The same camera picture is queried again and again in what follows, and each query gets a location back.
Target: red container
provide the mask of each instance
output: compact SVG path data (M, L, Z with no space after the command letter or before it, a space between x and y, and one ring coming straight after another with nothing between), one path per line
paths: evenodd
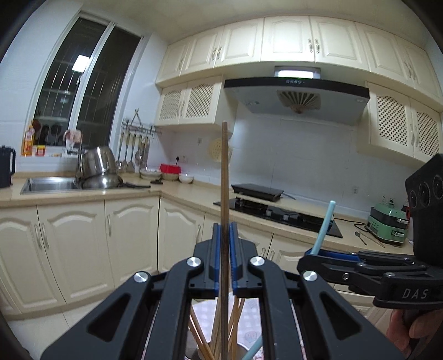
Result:
M165 174L180 174L182 169L175 165L161 164L160 171L164 172Z

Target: gas stove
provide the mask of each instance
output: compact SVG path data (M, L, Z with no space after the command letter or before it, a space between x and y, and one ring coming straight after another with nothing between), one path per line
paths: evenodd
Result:
M215 202L214 205L220 206L220 202ZM277 206L257 203L255 201L246 200L239 197L229 200L229 209L256 216L261 219L270 220L276 223L298 227L300 229L310 230L317 233L320 231L320 227L323 223L323 218L319 218L317 216L282 209ZM328 232L326 234L335 236L336 238L343 238L343 235L334 220L330 222Z

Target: window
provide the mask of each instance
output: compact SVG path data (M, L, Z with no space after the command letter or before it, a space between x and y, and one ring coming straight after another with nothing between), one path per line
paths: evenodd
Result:
M67 129L80 129L83 145L108 145L118 96L140 41L114 23L80 17L66 35L40 92L35 145L64 146Z

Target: light blue straw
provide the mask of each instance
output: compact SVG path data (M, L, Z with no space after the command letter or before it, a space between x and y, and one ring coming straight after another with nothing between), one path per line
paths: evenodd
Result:
M243 359L241 360L252 360L255 354L257 354L257 351L260 350L260 348L263 346L263 337L260 335L257 340L255 340L255 343L252 344L251 348L248 350L245 356L243 356Z
M322 227L320 228L319 235L317 236L317 240L315 241L315 244L312 247L311 255L318 255L319 254L320 248L322 247L323 241L325 239L326 232L328 231L329 223L331 221L332 213L334 212L334 209L335 209L335 201L331 200L329 202L329 206L326 211L326 215L323 220Z

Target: small jar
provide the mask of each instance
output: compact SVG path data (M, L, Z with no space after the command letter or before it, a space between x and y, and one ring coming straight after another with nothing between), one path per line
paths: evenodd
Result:
M45 156L46 145L37 145L35 156Z

